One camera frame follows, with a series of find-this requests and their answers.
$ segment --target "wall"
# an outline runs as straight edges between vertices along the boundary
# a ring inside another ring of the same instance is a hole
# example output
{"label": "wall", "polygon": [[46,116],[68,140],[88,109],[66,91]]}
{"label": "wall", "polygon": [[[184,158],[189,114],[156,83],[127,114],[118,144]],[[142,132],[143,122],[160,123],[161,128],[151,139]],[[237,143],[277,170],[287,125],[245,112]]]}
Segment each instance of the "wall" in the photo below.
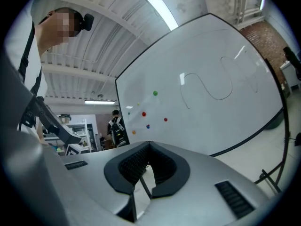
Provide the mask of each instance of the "wall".
{"label": "wall", "polygon": [[292,32],[292,29],[285,17],[282,15],[278,7],[272,2],[272,0],[266,0],[264,9],[262,11],[265,15],[265,19],[278,31],[283,37],[291,50],[297,54],[300,51],[298,42]]}
{"label": "wall", "polygon": [[87,120],[87,124],[92,124],[93,127],[93,133],[98,134],[98,128],[96,123],[96,116],[95,115],[70,115],[71,116],[71,124],[74,123],[81,123],[83,119]]}
{"label": "wall", "polygon": [[282,49],[287,46],[287,43],[277,30],[267,21],[262,21],[248,26],[240,32],[259,50],[263,58],[269,60],[280,83],[284,83],[285,78],[280,66],[286,61]]}
{"label": "wall", "polygon": [[96,115],[96,123],[98,128],[98,134],[102,134],[102,136],[106,139],[109,139],[108,132],[108,123],[112,120],[112,114],[98,114]]}

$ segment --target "whiteboard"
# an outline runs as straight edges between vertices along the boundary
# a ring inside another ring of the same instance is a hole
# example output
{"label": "whiteboard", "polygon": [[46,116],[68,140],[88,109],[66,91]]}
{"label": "whiteboard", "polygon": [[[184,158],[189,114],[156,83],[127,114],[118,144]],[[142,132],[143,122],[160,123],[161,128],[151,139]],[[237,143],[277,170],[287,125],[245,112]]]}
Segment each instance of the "whiteboard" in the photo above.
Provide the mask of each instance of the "whiteboard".
{"label": "whiteboard", "polygon": [[157,141],[207,155],[248,140],[282,109],[263,58],[211,14],[150,46],[116,87],[130,143]]}

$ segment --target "fluorescent light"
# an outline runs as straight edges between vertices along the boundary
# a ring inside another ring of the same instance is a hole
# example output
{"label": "fluorescent light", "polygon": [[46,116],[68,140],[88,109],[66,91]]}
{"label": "fluorescent light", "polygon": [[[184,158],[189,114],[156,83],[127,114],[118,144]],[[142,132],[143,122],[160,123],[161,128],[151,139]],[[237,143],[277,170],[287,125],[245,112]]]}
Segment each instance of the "fluorescent light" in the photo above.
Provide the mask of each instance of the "fluorescent light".
{"label": "fluorescent light", "polygon": [[174,16],[171,14],[170,10],[166,6],[163,0],[147,0],[160,14],[170,30],[177,28],[177,24]]}
{"label": "fluorescent light", "polygon": [[238,54],[235,56],[234,59],[236,59],[240,55],[240,53],[241,53],[241,51],[243,51],[244,47],[245,47],[245,45],[240,49],[240,51],[238,52]]}
{"label": "fluorescent light", "polygon": [[185,74],[184,74],[184,73],[181,73],[181,74],[180,74],[181,85],[185,84],[184,78],[185,78]]}
{"label": "fluorescent light", "polygon": [[86,105],[112,105],[115,101],[85,100]]}
{"label": "fluorescent light", "polygon": [[263,9],[263,7],[264,7],[264,2],[265,2],[265,0],[261,0],[261,4],[260,4],[259,10],[262,10],[262,9]]}

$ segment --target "white shirt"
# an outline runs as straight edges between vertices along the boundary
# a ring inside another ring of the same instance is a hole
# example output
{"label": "white shirt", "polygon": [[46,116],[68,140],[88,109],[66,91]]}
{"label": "white shirt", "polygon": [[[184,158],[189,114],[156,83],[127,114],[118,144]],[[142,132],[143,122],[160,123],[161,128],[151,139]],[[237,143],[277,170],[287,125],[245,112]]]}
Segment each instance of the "white shirt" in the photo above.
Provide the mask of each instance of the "white shirt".
{"label": "white shirt", "polygon": [[[21,63],[21,58],[23,56],[30,32],[32,30],[32,8],[33,0],[29,1],[24,9],[20,12],[13,25],[11,26],[5,40],[4,48],[6,53],[12,63],[12,65],[18,70]],[[31,90],[33,85],[36,82],[37,77],[39,76],[41,70],[41,60],[38,51],[38,45],[36,37],[32,41],[32,46],[28,55],[28,66],[26,69],[25,76],[25,86],[28,90]],[[42,73],[40,87],[37,93],[37,96],[45,96],[47,92],[47,83],[45,76]],[[35,127],[29,128],[25,125],[22,125],[21,131],[33,134],[38,137]]]}

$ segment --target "neck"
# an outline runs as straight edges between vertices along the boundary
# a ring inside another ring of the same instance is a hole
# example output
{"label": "neck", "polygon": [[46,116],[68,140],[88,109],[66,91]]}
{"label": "neck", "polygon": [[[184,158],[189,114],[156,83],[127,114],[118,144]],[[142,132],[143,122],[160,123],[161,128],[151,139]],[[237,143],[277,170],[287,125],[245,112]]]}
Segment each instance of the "neck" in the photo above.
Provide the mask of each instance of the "neck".
{"label": "neck", "polygon": [[47,29],[46,26],[46,24],[39,24],[34,27],[40,56],[47,49],[60,44],[57,34],[55,34],[55,32],[51,32],[52,30]]}

